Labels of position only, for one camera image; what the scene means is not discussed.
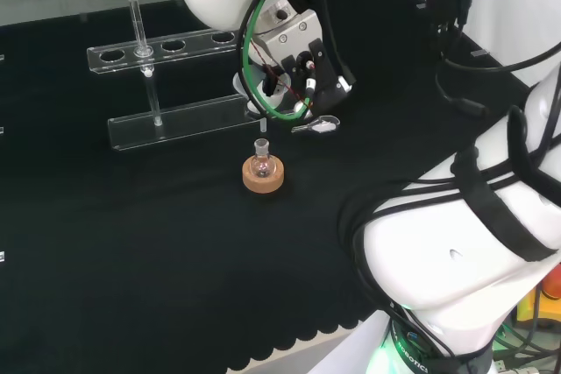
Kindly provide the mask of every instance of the black cable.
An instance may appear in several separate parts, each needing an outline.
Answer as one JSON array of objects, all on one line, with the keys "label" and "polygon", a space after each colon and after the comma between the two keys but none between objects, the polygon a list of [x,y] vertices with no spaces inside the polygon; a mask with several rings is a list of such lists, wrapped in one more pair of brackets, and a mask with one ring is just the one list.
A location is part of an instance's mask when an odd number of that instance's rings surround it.
[{"label": "black cable", "polygon": [[497,358],[503,359],[507,356],[515,356],[519,352],[525,350],[528,347],[528,345],[532,343],[532,340],[534,339],[534,335],[536,334],[537,331],[537,322],[539,320],[539,314],[540,314],[540,299],[542,298],[542,290],[543,290],[543,285],[540,282],[536,286],[536,299],[534,300],[534,316],[532,319],[532,328],[530,329],[528,336],[522,341],[522,343],[518,348],[497,352],[496,353]]},{"label": "black cable", "polygon": [[[521,336],[521,341],[525,341],[525,340],[526,340],[526,338]],[[505,347],[506,349],[516,349],[517,348],[516,345],[513,345],[512,343],[508,343],[507,341],[505,341],[503,339],[500,339],[500,337],[495,337],[494,341],[499,343],[499,345]],[[497,356],[497,352],[502,352],[502,351],[504,351],[504,349],[496,351],[494,353],[494,358],[496,360],[498,360],[498,361],[501,360],[501,358],[499,356]],[[529,356],[551,356],[551,355],[554,355],[554,354],[557,353],[557,349],[550,350],[550,351],[547,351],[547,352],[536,352],[534,350],[523,349],[523,350],[519,351],[518,353],[519,354],[524,354],[524,355],[529,355]]]},{"label": "black cable", "polygon": [[411,317],[413,319],[413,321],[415,323],[417,323],[419,325],[419,327],[422,328],[425,331],[425,333],[427,335],[429,335],[436,343],[438,343],[440,346],[442,346],[446,352],[448,352],[448,355],[450,355],[450,358],[455,358],[456,357],[456,354],[454,354],[454,352],[452,352],[452,349],[450,349],[444,342],[442,342],[440,339],[438,339],[438,337],[434,333],[432,333],[430,331],[430,329],[424,328],[421,321],[417,318],[417,316],[411,310],[406,310],[406,312],[407,312],[407,314],[409,314],[409,317]]},{"label": "black cable", "polygon": [[479,74],[501,74],[501,73],[515,72],[517,70],[523,70],[529,67],[533,67],[535,65],[539,65],[540,63],[546,61],[547,59],[550,59],[551,57],[555,56],[557,53],[561,53],[561,43],[557,44],[556,46],[554,46],[553,48],[551,48],[545,53],[542,53],[532,59],[525,60],[520,63],[515,63],[514,65],[498,66],[498,67],[470,67],[470,66],[460,65],[449,59],[445,59],[444,63],[449,67],[453,67],[463,72],[473,72]]},{"label": "black cable", "polygon": [[331,14],[330,8],[328,4],[328,0],[322,0],[322,10],[323,10],[323,25],[327,30],[327,33],[330,36],[331,45],[333,46],[333,52],[335,53],[335,58],[341,67],[341,72],[343,74],[344,79],[347,81],[349,85],[354,85],[357,80],[352,74],[351,69],[347,66],[344,60],[341,58],[341,54],[337,48],[337,41],[335,38],[335,32],[333,31],[333,24],[331,23]]},{"label": "black cable", "polygon": [[553,374],[559,374],[559,372],[561,372],[561,346],[559,346],[559,351],[557,353],[557,362],[555,363]]},{"label": "black cable", "polygon": [[259,4],[260,0],[252,0],[247,12],[244,15],[244,19],[242,20],[242,24],[239,27],[238,33],[238,42],[236,44],[236,51],[238,52],[238,74],[239,80],[242,82],[242,86],[244,87],[244,91],[249,96],[249,101],[255,106],[257,111],[265,118],[270,120],[270,116],[263,110],[261,104],[253,98],[252,91],[250,90],[249,86],[247,85],[247,80],[245,79],[244,74],[244,38],[245,32],[247,31],[247,25],[249,24],[249,20],[252,18],[253,12],[257,9],[257,5]]},{"label": "black cable", "polygon": [[302,124],[302,122],[305,119],[305,116],[308,113],[304,113],[302,115],[302,118],[300,118],[300,119],[286,121],[286,122],[281,121],[278,118],[272,118],[271,116],[269,116],[268,113],[266,113],[263,110],[263,107],[261,106],[261,104],[259,104],[259,102],[253,97],[252,91],[249,88],[249,86],[247,85],[247,79],[245,78],[245,73],[244,73],[244,38],[245,38],[245,33],[247,31],[247,25],[249,24],[249,21],[252,18],[252,14],[257,9],[257,5],[259,4],[260,1],[261,0],[252,0],[252,3],[250,4],[249,8],[247,9],[247,12],[244,15],[244,19],[242,20],[241,26],[239,27],[238,42],[236,44],[236,51],[238,53],[239,80],[242,83],[242,87],[244,87],[244,91],[249,96],[249,100],[252,102],[253,106],[255,106],[255,108],[261,114],[262,117],[266,118],[268,121],[270,121],[274,124],[282,125],[283,127],[288,127],[288,128],[295,127],[297,125]]},{"label": "black cable", "polygon": [[[513,328],[509,328],[508,331],[510,332],[510,334],[512,336],[514,336],[519,341],[524,341],[526,339],[524,336],[522,336],[520,333],[518,333]],[[516,346],[511,344],[511,343],[508,343],[508,342],[505,342],[505,343],[506,343],[506,345],[501,343],[501,345],[504,346],[505,348],[509,348],[509,349],[515,349],[516,348]],[[537,350],[537,352],[531,351],[531,350],[525,350],[524,352],[526,352],[526,351],[531,352],[531,354],[529,354],[529,355],[534,355],[534,354],[536,354],[536,355],[541,355],[541,354],[551,354],[551,355],[553,355],[553,354],[557,354],[557,352],[558,352],[558,349],[542,348],[541,346],[539,346],[535,343],[529,343],[528,346],[530,348],[533,348],[533,349]]]},{"label": "black cable", "polygon": [[448,29],[446,30],[447,36],[449,36],[451,33],[454,33],[455,35],[448,43],[446,43],[446,46],[443,48],[441,61],[437,64],[437,70],[435,72],[435,85],[437,86],[437,90],[440,96],[460,113],[477,119],[486,118],[491,112],[488,107],[479,102],[468,100],[466,98],[452,98],[446,93],[446,90],[440,83],[440,73],[443,68],[443,63],[446,62],[451,52],[455,50],[456,46],[459,44],[459,41],[462,39],[462,35],[464,34],[464,26],[461,25],[458,28],[457,32],[455,32],[454,30],[454,25],[448,25]]},{"label": "black cable", "polygon": [[545,129],[543,130],[542,141],[536,151],[537,166],[543,163],[547,151],[551,148],[559,116],[561,116],[561,66],[559,66],[559,73],[557,74],[557,85],[551,102],[550,115],[545,124]]}]

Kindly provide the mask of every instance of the black table cloth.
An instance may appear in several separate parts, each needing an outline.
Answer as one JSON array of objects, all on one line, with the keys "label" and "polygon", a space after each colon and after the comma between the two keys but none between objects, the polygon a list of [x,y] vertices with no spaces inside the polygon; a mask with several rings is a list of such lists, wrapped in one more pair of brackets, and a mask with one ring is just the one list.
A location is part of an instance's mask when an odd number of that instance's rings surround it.
[{"label": "black table cloth", "polygon": [[[242,184],[258,126],[110,150],[107,119],[148,110],[142,77],[92,74],[86,49],[133,39],[127,9],[0,29],[0,372],[222,374],[368,317],[337,243],[342,198],[418,177],[528,93],[510,75],[447,71],[451,95],[493,115],[451,110],[419,2],[330,0],[359,82],[338,133],[271,129],[287,169],[271,197]],[[148,37],[202,28],[176,2],[143,14]],[[235,70],[234,54],[158,67],[160,104],[229,95]]]}]

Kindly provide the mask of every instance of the small glass flask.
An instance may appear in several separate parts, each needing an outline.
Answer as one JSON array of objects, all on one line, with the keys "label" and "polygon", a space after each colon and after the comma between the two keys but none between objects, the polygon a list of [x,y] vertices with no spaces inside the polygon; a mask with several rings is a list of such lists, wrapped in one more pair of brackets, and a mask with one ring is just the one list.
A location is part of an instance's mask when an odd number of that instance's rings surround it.
[{"label": "small glass flask", "polygon": [[258,139],[255,141],[255,156],[250,164],[250,171],[256,177],[266,179],[277,170],[277,165],[269,153],[269,141]]}]

